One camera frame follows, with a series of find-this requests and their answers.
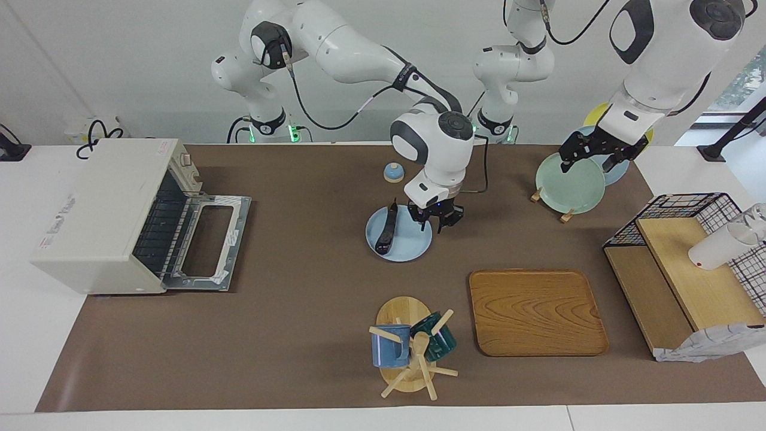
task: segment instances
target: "wooden board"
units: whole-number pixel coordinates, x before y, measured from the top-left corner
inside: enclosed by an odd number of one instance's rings
[[[604,252],[649,349],[680,346],[694,331],[649,247],[609,247]]]
[[[609,348],[579,271],[475,271],[470,291],[476,339],[488,356],[596,356]]]
[[[416,298],[411,296],[397,296],[387,301],[381,309],[378,311],[378,316],[375,318],[375,324],[408,324],[410,326],[428,317],[430,310]],[[436,366],[435,362],[429,362],[432,367]],[[404,368],[381,368],[381,376],[385,380],[386,384],[391,384],[396,376]],[[434,378],[434,373],[430,373],[431,378]],[[423,374],[418,371],[416,373],[410,373],[401,382],[396,385],[396,390],[399,392],[417,392],[426,387],[426,380],[423,378]]]
[[[707,236],[696,219],[642,219],[638,229],[695,331],[719,324],[764,323],[728,266],[708,271],[689,260],[689,249]]]

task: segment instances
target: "window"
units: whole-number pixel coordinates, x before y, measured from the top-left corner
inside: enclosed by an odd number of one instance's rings
[[[745,69],[723,90],[721,96],[713,102],[706,113],[743,113],[747,112],[755,99],[760,99],[763,91],[758,91],[766,81],[766,46],[755,55]]]

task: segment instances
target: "plate stand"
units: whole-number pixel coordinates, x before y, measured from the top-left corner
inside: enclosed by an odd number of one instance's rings
[[[529,197],[529,200],[531,200],[531,201],[532,201],[532,202],[534,202],[534,203],[537,203],[537,202],[540,200],[540,193],[542,193],[542,187],[540,187],[539,189],[537,189],[537,191],[535,191],[535,194],[533,194],[532,196],[530,196],[530,197]],[[568,222],[568,221],[569,221],[569,220],[572,218],[572,216],[574,216],[574,215],[575,215],[575,209],[573,208],[573,209],[570,209],[570,210],[569,210],[569,212],[567,212],[566,214],[562,215],[562,216],[561,216],[561,218],[560,218],[560,219],[558,219],[558,220],[559,220],[560,222],[562,222],[562,223],[566,223],[566,222]]]

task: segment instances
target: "yellow plate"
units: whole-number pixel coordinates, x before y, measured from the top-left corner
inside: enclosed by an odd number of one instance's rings
[[[585,121],[583,121],[582,125],[595,126],[596,123],[598,123],[598,121],[604,116],[604,113],[607,112],[608,108],[609,102],[603,102],[602,104],[593,108],[593,110],[585,117]],[[654,128],[650,127],[649,130],[645,133],[645,136],[647,137],[649,143],[651,143],[652,139],[654,138]]]

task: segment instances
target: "toaster oven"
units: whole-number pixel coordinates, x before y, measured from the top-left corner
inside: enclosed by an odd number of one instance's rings
[[[178,140],[99,140],[31,263],[83,294],[226,291],[250,198],[201,189]],[[184,262],[207,206],[231,207],[231,218],[214,273],[189,276]]]

